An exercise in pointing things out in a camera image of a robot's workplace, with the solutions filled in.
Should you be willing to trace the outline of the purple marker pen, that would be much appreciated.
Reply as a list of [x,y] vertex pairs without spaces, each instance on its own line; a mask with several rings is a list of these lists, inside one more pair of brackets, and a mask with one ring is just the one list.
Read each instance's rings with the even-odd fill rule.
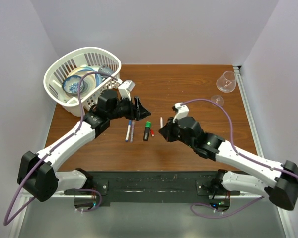
[[132,143],[134,140],[134,130],[135,130],[135,122],[132,121],[132,126],[131,126],[131,135],[130,135],[130,142]]

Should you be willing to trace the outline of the white red pen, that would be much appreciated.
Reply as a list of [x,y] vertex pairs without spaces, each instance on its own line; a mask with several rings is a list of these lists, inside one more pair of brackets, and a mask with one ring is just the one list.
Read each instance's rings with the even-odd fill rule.
[[163,117],[160,117],[160,129],[163,128]]

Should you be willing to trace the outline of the black green highlighter pen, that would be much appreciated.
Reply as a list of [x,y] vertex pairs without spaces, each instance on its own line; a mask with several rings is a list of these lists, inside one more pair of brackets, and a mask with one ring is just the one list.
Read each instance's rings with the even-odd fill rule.
[[150,127],[145,126],[144,134],[143,134],[143,141],[147,141],[150,136]]

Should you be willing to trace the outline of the blue pen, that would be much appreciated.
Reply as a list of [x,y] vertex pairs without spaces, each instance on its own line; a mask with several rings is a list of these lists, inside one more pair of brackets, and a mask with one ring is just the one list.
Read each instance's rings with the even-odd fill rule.
[[129,120],[128,127],[127,127],[127,132],[126,132],[126,137],[125,137],[125,142],[129,141],[131,126],[132,126],[132,121]]

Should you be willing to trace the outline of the green highlighter cap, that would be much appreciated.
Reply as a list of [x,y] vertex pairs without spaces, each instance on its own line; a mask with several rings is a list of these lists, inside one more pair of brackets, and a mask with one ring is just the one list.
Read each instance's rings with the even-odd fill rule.
[[147,121],[145,127],[151,128],[151,122]]

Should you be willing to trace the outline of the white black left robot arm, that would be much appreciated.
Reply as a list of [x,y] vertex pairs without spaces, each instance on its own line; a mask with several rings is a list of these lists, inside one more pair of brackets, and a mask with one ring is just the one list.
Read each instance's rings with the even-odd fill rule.
[[96,105],[67,134],[37,153],[28,151],[22,156],[17,183],[41,202],[57,191],[76,189],[81,194],[89,194],[94,188],[89,172],[83,169],[59,172],[60,166],[109,128],[112,120],[140,121],[150,115],[139,97],[131,100],[119,98],[114,90],[103,91]]

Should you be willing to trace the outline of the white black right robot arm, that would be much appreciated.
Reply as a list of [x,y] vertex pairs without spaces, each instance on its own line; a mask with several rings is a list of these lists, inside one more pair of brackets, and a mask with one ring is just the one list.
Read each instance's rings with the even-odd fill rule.
[[198,156],[231,165],[242,172],[218,170],[207,189],[213,195],[243,191],[267,197],[274,205],[292,211],[298,198],[298,167],[244,151],[224,138],[204,132],[192,117],[169,118],[159,133],[167,142],[180,141]]

